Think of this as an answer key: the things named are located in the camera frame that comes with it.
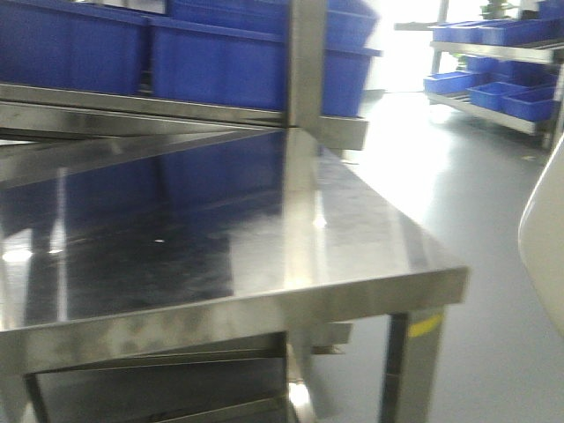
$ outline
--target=white object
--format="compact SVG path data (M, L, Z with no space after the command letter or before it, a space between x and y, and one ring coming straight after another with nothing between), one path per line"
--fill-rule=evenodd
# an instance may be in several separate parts
M538 297L564 336L564 137L532 191L519 226L519 250Z

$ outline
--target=gray floor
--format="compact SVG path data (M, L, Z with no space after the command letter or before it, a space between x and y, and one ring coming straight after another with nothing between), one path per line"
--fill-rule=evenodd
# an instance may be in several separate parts
M531 139L423 94L367 103L364 152L351 168L471 266L451 307L430 423L564 422L564 339L538 303L517 226L545 154ZM375 421L386 320L356 325L345 357L315 359L323 422Z

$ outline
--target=blue plastic bin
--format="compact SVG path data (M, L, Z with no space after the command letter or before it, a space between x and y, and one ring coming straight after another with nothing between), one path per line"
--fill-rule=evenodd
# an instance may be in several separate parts
M261 33L286 33L287 11L285 6L273 7L270 14L265 14L261 13L261 8L255 11L250 8L248 10L230 10L212 7L214 5L211 3L202 6L192 4L190 0L174 0L171 3L170 16L195 24L225 26Z
M332 0L328 8L329 44L363 46L379 19L361 0ZM287 0L171 0L169 4L169 14L175 19L275 34L286 33L288 11Z
M548 82L545 66L537 63L501 60L498 62L496 73L507 75L507 81L518 85L538 85Z
M470 103L483 108L491 108L501 112L503 110L502 98L506 95L527 91L526 86L510 84L507 82L492 82L490 84L469 88Z
M495 72L498 60L492 57L467 56L466 70L470 72Z
M527 121L539 122L551 118L554 109L554 88L541 88L512 94L502 99L503 111Z
M487 82L485 73L458 70L449 73L435 73L423 79L425 91L428 93L446 94L458 93L472 86Z
M450 41L472 43L472 44L480 43L482 37L479 29L482 26L491 25L493 22L497 22L497 20L495 21L479 20L474 22L464 22L461 24L455 24L451 26L449 29Z
M440 24L430 26L433 30L433 41L453 42L453 26L463 24L474 24L475 20L466 20L464 22L442 22Z
M538 2L538 17L540 19L564 18L564 2L562 0Z
M151 19L153 93L203 103L284 110L283 37L166 18ZM323 113L356 116L368 65L380 52L327 48Z
M550 40L556 31L553 20L497 21L479 28L482 44L516 46L529 42Z
M147 19L58 0L0 2L0 80L134 94Z

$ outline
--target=lower shelf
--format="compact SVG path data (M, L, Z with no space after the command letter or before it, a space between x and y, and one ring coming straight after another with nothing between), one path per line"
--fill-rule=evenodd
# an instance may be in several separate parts
M489 122L498 123L499 125L511 128L512 130L518 130L529 135L543 133L549 127L549 121L525 121L524 119L496 112L490 110L489 108L475 106L470 103L470 96L468 93L452 93L447 95L427 93L427 97L434 103L451 106L452 108L461 110L469 115L477 116L482 119L486 119Z

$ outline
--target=yellow label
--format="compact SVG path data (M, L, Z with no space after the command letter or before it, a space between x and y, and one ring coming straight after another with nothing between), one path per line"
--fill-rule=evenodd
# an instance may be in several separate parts
M417 338L435 330L442 322L442 314L432 315L421 322L412 323L407 331L409 338Z

